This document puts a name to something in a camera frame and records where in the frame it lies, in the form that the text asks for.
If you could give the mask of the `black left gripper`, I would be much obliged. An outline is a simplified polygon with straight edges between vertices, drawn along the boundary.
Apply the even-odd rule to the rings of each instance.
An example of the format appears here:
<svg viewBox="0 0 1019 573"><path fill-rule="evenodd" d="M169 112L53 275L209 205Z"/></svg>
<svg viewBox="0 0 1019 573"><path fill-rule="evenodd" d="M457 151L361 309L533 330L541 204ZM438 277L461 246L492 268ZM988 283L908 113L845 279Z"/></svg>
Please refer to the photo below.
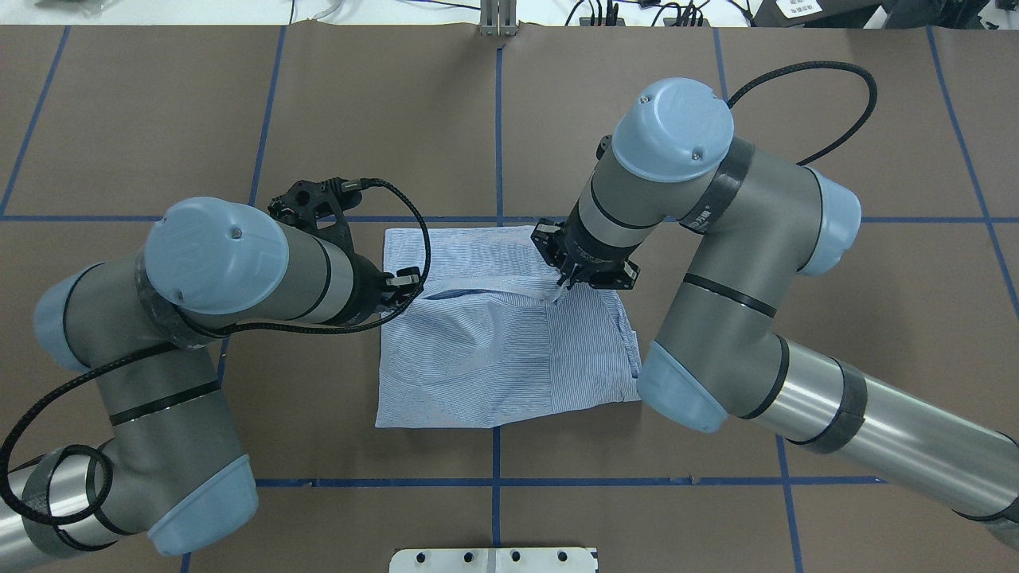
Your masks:
<svg viewBox="0 0 1019 573"><path fill-rule="evenodd" d="M418 266L393 275L354 251L345 213L371 185L340 177L297 181L267 207L270 218L285 226L291 249L283 282L268 301L294 307L293 322L354 327L374 314L400 311L421 293Z"/></svg>

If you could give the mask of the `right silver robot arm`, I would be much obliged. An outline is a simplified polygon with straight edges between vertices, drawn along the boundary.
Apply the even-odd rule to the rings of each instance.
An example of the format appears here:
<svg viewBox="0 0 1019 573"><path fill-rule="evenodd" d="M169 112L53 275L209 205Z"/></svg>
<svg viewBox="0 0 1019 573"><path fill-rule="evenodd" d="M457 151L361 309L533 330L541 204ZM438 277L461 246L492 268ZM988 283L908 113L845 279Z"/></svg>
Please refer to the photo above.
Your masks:
<svg viewBox="0 0 1019 573"><path fill-rule="evenodd" d="M641 90L605 137L568 218L531 235L564 289L630 289L630 257L667 218L700 237L637 380L640 399L705 433L728 417L869 468L1017 546L1017 442L772 329L798 275L854 244L861 204L811 167L736 137L700 81Z"/></svg>

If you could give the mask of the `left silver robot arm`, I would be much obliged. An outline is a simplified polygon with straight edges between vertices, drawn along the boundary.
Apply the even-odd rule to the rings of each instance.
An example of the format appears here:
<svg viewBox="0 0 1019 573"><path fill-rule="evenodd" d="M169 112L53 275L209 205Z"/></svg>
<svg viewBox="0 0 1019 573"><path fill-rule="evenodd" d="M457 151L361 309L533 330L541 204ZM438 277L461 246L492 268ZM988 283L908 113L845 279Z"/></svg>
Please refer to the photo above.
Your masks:
<svg viewBox="0 0 1019 573"><path fill-rule="evenodd" d="M169 208L137 253L86 267L37 302L42 348L76 377L29 407L2 442L2 569L22 572L143 533L161 555L217 543L259 498L208 347L243 331L339 335L390 322L423 266L380 271L345 218L379 178L298 181L267 211L219 198ZM97 382L113 438L11 467L29 425Z"/></svg>

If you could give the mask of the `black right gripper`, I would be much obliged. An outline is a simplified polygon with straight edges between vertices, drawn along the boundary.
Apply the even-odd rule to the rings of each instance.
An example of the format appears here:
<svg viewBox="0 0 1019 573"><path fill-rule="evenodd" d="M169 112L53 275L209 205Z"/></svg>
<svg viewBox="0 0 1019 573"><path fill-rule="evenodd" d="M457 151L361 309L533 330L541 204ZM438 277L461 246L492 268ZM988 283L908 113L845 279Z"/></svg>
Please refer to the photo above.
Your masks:
<svg viewBox="0 0 1019 573"><path fill-rule="evenodd" d="M530 238L545 264L560 276L557 297L578 283L598 290L632 290L640 275L639 266L629 258L632 248L601 242L581 219L567 219L560 224L539 219Z"/></svg>

